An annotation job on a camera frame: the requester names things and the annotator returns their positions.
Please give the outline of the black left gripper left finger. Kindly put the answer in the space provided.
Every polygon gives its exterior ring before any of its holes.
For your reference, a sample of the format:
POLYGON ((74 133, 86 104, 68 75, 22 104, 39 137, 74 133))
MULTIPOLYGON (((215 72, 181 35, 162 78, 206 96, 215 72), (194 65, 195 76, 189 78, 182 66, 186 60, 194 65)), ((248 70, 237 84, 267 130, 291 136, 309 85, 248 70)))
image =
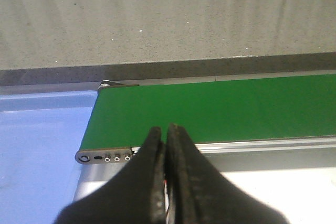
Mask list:
POLYGON ((55 223, 165 223, 165 145, 161 129, 106 184, 68 205, 55 223))

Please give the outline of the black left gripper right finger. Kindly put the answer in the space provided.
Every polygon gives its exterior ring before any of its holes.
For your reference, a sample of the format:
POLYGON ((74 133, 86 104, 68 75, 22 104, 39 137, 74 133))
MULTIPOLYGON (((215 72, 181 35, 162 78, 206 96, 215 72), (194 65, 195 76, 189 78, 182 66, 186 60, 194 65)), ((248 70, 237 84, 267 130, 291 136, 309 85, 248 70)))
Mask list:
POLYGON ((169 223, 287 223, 226 179, 177 124, 167 132, 166 180, 169 223))

